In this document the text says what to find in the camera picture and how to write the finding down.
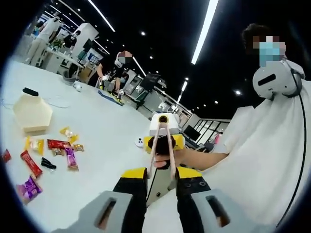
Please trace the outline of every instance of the blue mat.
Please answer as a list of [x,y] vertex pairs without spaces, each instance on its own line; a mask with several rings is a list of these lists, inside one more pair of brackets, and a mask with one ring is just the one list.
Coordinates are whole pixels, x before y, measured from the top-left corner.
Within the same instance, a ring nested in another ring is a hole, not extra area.
[[121,102],[115,100],[113,97],[104,95],[100,90],[98,91],[98,94],[100,94],[100,95],[101,95],[102,97],[104,97],[106,100],[109,100],[109,101],[111,101],[111,102],[116,103],[117,105],[120,105],[120,106],[123,106],[123,105],[124,105],[124,103],[121,103]]

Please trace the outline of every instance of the candy bar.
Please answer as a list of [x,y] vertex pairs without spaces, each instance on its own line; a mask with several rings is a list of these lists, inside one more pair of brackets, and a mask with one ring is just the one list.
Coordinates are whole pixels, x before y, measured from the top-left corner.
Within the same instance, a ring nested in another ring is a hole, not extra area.
[[8,151],[8,149],[6,149],[5,152],[3,153],[2,159],[5,163],[7,163],[11,159],[11,154]]
[[60,131],[61,134],[65,135],[69,142],[72,144],[74,143],[76,140],[78,140],[79,135],[74,134],[69,127],[65,127]]
[[72,148],[65,148],[65,152],[67,155],[67,166],[69,169],[78,170],[78,165],[76,158],[74,157],[74,153]]
[[42,193],[41,187],[37,184],[33,176],[30,176],[28,181],[24,184],[16,185],[16,190],[17,194],[25,204],[33,200],[38,194]]
[[43,155],[44,140],[43,139],[33,139],[29,136],[26,139],[25,150],[34,150],[38,154]]
[[52,149],[52,153],[53,153],[54,156],[57,156],[57,155],[64,156],[64,149],[53,148]]
[[24,151],[20,155],[21,159],[24,160],[27,166],[30,168],[31,172],[34,174],[36,178],[38,178],[42,174],[42,170],[35,164],[33,159],[30,157],[28,151]]
[[64,149],[65,147],[71,147],[70,142],[48,139],[48,148],[50,150],[53,148]]
[[83,145],[81,144],[75,144],[73,145],[74,151],[84,151]]

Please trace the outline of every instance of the gray gripper part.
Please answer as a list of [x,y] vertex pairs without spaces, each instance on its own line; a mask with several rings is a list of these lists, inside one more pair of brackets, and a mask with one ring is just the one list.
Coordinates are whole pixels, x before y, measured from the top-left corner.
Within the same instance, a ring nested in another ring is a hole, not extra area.
[[[231,198],[220,190],[214,189],[201,193],[193,193],[192,199],[201,216],[204,232],[206,233],[271,233],[273,226],[258,225],[247,218],[244,211]],[[229,223],[220,227],[216,215],[208,200],[215,199]]]
[[57,229],[52,233],[103,233],[97,226],[112,201],[115,205],[109,215],[105,233],[121,233],[125,213],[132,194],[105,191],[87,204],[79,213],[79,219],[67,229]]

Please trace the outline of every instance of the purple candy wrapper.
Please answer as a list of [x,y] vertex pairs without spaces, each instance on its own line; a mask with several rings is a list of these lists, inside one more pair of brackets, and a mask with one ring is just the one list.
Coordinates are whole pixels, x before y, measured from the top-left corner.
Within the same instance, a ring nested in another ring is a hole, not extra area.
[[65,152],[67,155],[67,166],[69,169],[78,170],[78,165],[76,158],[74,157],[73,149],[72,148],[65,148]]
[[42,193],[41,187],[36,183],[35,178],[30,176],[28,181],[22,185],[16,185],[17,193],[27,204],[34,199],[38,194]]

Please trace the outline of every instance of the black ceiling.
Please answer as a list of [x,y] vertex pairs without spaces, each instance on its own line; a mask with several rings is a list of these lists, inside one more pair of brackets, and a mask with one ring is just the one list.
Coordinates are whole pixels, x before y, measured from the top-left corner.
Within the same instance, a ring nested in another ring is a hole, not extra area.
[[[262,101],[252,87],[258,65],[246,57],[241,41],[242,30],[250,23],[273,28],[286,42],[287,57],[308,69],[304,56],[309,49],[309,28],[304,26],[307,8],[300,1],[219,0],[196,65],[191,60],[208,0],[92,0],[115,33],[87,0],[63,1],[77,12],[81,9],[79,15],[97,26],[100,36],[97,41],[107,47],[111,56],[122,50],[124,44],[146,73],[158,71],[167,82],[166,93],[173,98],[178,98],[185,78],[189,77],[181,104],[203,118],[232,118],[238,107],[256,106]],[[62,3],[54,1],[53,6],[76,24],[83,23]],[[63,19],[67,25],[73,25]],[[300,41],[289,30],[289,22],[300,35]],[[131,66],[142,75],[134,61]],[[236,96],[234,90],[240,90],[242,95]]]

